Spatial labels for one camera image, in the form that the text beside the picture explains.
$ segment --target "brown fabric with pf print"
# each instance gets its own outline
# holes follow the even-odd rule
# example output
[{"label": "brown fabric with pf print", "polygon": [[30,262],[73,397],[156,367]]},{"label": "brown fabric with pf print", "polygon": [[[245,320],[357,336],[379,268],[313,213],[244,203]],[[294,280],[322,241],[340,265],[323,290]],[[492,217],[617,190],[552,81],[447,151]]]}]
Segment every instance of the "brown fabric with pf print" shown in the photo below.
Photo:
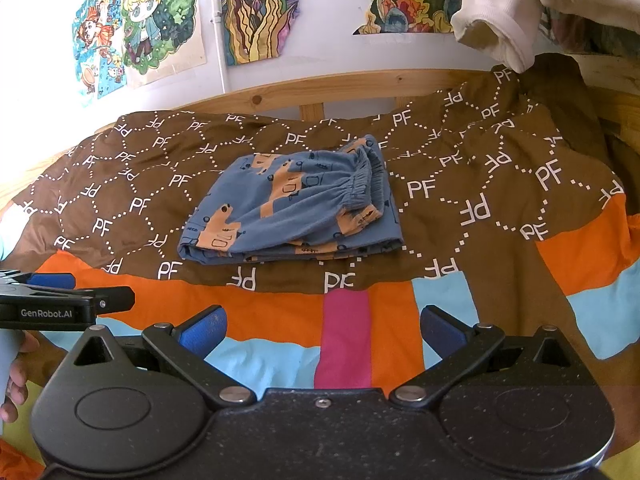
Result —
[{"label": "brown fabric with pf print", "polygon": [[[461,270],[479,319],[508,334],[530,335],[541,324],[562,328],[610,392],[621,420],[617,452],[640,437],[637,424],[625,423],[637,415],[639,396],[629,392],[640,390],[640,346],[596,359],[536,247],[596,219],[602,192],[623,184],[607,167],[592,110],[575,62],[545,55],[523,75],[497,67],[460,88],[354,120],[130,114],[84,140],[15,198],[33,215],[2,268],[35,270],[64,249],[92,267],[121,262],[120,274],[166,279],[159,269],[179,261],[188,216],[236,158],[336,150],[371,134],[386,160],[404,250],[359,262],[248,263],[255,290],[322,294],[325,272],[354,272],[353,290],[363,290]],[[225,285],[237,268],[184,261],[170,277]]]}]

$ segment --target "finger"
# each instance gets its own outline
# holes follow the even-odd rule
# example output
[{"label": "finger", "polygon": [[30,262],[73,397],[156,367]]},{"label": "finger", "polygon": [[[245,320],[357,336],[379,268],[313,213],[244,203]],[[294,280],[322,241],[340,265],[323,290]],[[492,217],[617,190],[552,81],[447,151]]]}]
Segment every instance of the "finger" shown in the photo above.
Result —
[{"label": "finger", "polygon": [[29,392],[27,391],[26,386],[18,386],[13,383],[9,388],[9,398],[13,401],[17,406],[21,406],[24,404],[24,401],[27,400]]},{"label": "finger", "polygon": [[40,342],[35,336],[29,332],[24,332],[24,341],[18,351],[22,353],[35,352],[38,348],[40,348]]},{"label": "finger", "polygon": [[0,406],[0,418],[5,422],[15,422],[18,419],[18,409],[11,401]]},{"label": "finger", "polygon": [[9,378],[20,387],[27,383],[27,372],[21,359],[16,359],[9,366]]}]

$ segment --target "human hand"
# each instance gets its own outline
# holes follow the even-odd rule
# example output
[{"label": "human hand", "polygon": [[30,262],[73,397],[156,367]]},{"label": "human hand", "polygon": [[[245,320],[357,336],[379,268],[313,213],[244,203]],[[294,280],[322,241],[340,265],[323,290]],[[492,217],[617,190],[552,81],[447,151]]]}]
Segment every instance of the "human hand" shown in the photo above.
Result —
[{"label": "human hand", "polygon": [[[40,342],[29,332],[24,332],[24,340],[18,352],[35,352],[40,347]],[[6,386],[6,398],[0,406],[0,418],[5,422],[15,422],[18,418],[17,406],[21,406],[27,400],[27,368],[24,361],[18,357],[9,368],[9,381]]]}]

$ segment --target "cartoon face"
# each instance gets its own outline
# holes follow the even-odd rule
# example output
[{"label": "cartoon face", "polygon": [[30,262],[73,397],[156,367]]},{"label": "cartoon face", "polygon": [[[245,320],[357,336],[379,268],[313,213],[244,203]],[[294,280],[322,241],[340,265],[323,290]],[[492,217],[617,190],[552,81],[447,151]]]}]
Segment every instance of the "cartoon face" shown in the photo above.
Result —
[{"label": "cartoon face", "polygon": [[132,4],[129,17],[132,22],[143,22],[158,8],[160,0],[145,0]]},{"label": "cartoon face", "polygon": [[83,23],[82,39],[85,43],[91,43],[98,33],[94,20],[85,20]]}]

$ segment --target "bedspread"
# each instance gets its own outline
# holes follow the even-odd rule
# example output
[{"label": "bedspread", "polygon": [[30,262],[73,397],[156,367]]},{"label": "bedspread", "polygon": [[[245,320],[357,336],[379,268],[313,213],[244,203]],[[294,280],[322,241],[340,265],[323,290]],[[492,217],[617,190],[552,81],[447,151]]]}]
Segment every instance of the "bedspread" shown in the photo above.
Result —
[{"label": "bedspread", "polygon": [[[386,160],[401,249],[221,266],[178,257],[189,215],[239,156],[336,150],[365,134]],[[138,112],[14,199],[30,220],[1,268],[131,286],[136,304],[110,315],[115,333],[220,304],[227,337],[207,360],[259,395],[388,392],[438,361],[420,338],[427,304],[507,334],[554,324],[614,408],[612,456],[640,440],[640,160],[626,148],[610,148],[577,65],[553,54],[360,119]]]}]

